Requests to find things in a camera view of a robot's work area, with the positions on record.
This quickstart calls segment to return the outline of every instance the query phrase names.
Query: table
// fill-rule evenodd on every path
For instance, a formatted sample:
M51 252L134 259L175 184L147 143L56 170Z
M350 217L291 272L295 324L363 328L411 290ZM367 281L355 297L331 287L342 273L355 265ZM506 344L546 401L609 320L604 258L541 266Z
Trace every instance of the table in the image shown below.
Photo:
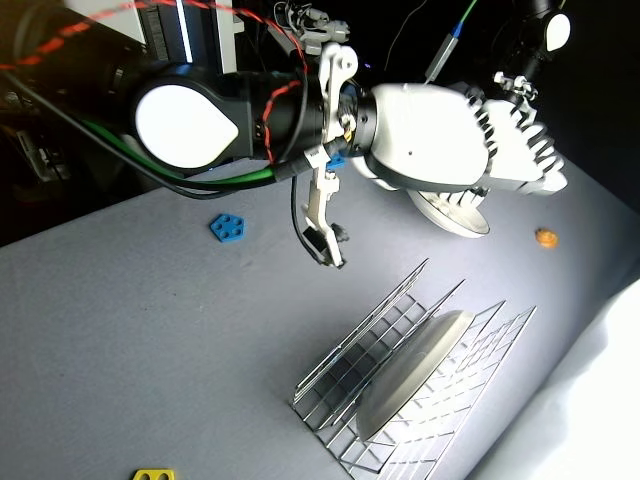
M639 257L640 218L565 171L553 197L492 192L492 232L468 240L345 169L330 206L351 235L341 271L297 244L288 185L212 202L157 190L0 249L0 465L14 478L346 479L288 399L429 257L419 299L466 278L451 307L538 306L437 475L463 478ZM222 212L245 218L243 240L213 237ZM536 244L541 226L556 250Z

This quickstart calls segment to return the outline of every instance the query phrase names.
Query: white light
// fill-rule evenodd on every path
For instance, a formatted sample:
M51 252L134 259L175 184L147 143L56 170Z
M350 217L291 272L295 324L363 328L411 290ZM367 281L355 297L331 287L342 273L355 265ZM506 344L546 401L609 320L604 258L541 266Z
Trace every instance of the white light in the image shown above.
M184 44L184 53L187 57L187 62L193 62L193 55L191 54L191 42L189 41L189 32L187 31L187 19L184 16L184 5L182 0L176 1L178 7L178 20L180 21L180 31L182 32L182 43Z
M147 92L138 103L135 122L144 146L179 168L210 164L238 136L238 127L209 99L181 85Z
M547 51L553 52L564 47L571 34L571 22L569 18L560 13L553 17L547 25Z

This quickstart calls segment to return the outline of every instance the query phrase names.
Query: yellow object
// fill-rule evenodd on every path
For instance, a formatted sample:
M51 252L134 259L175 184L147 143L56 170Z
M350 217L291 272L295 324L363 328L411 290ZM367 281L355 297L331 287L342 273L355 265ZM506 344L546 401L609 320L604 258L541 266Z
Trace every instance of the yellow object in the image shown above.
M133 480L176 480L176 475L168 468L148 468L138 470Z
M536 230L536 240L544 248L556 248L558 246L558 235L546 228Z

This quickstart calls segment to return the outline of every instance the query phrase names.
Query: light strip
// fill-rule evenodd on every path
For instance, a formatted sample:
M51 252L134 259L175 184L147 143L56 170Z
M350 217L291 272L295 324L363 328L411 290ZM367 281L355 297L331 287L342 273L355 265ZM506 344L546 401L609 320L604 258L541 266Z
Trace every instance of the light strip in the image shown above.
M191 54L191 42L189 41L189 32L187 31L187 19L184 16L184 5L182 0L176 1L178 7L178 20L180 21L180 31L182 32L182 43L184 44L184 53L187 62L193 63L193 55Z

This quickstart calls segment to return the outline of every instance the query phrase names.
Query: robotic hand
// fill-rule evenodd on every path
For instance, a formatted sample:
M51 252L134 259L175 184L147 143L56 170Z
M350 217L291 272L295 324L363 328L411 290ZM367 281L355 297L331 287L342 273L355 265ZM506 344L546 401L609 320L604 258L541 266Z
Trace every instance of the robotic hand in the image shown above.
M57 7L31 12L15 41L16 57L27 58L51 32L82 24L83 18ZM358 58L337 43L324 47L315 75L305 69L300 76L214 75L190 64L158 62L142 45L95 24L81 41L69 43L59 52L64 55L24 72L31 87L12 74L7 80L141 172L191 198L214 198L313 170L304 207L309 228L299 238L326 265L345 263L339 242L346 233L326 218L327 204L340 188L327 167L337 153L384 188L408 190L428 218L468 237L489 231L477 207L490 189L551 194L566 185L563 157L536 122L530 105L536 92L521 75L496 74L503 91L496 99L474 88L430 84L379 85L354 97L343 86L355 75ZM539 62L540 49L534 51ZM122 141L125 134L129 145ZM222 161L256 156L271 159L271 165L212 182L184 178Z

